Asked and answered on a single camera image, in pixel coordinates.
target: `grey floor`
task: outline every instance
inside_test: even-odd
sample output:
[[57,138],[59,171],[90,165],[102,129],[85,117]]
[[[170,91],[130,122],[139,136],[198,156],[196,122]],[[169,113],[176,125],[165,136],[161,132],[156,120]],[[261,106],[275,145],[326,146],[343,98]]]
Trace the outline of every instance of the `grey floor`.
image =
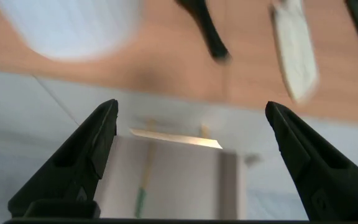
[[8,200],[42,166],[46,159],[0,153],[0,223],[10,219]]

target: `white paper cup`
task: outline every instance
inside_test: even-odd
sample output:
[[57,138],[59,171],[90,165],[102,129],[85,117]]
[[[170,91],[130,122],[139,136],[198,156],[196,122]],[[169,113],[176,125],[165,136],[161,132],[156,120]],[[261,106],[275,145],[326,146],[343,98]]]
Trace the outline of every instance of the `white paper cup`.
[[113,52],[138,30],[140,0],[0,0],[27,45],[50,59]]

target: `black handle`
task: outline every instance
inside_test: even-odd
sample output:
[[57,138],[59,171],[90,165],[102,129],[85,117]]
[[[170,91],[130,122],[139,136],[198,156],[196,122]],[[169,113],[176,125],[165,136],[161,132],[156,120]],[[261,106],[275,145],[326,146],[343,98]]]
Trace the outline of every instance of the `black handle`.
[[227,59],[229,52],[215,29],[205,0],[179,0],[178,2],[189,11],[198,23],[212,57],[216,60]]

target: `black utensil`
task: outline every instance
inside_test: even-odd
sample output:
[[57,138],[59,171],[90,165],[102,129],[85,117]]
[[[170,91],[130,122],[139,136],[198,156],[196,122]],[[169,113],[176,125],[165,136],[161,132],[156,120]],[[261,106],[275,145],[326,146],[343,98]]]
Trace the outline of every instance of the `black utensil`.
[[224,46],[209,15],[205,0],[177,0],[197,22],[206,40],[209,52],[215,60],[226,60],[229,52]]

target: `wooden table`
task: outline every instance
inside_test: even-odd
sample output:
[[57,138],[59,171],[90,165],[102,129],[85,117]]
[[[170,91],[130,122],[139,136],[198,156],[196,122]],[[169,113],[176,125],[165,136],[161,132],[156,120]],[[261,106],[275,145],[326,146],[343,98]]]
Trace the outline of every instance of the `wooden table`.
[[320,71],[304,106],[289,99],[278,67],[270,0],[209,0],[232,59],[216,63],[184,9],[146,0],[139,33],[118,53],[87,62],[58,62],[26,46],[0,13],[0,70],[174,96],[264,108],[268,100],[310,116],[358,122],[358,36],[343,0],[305,0]]

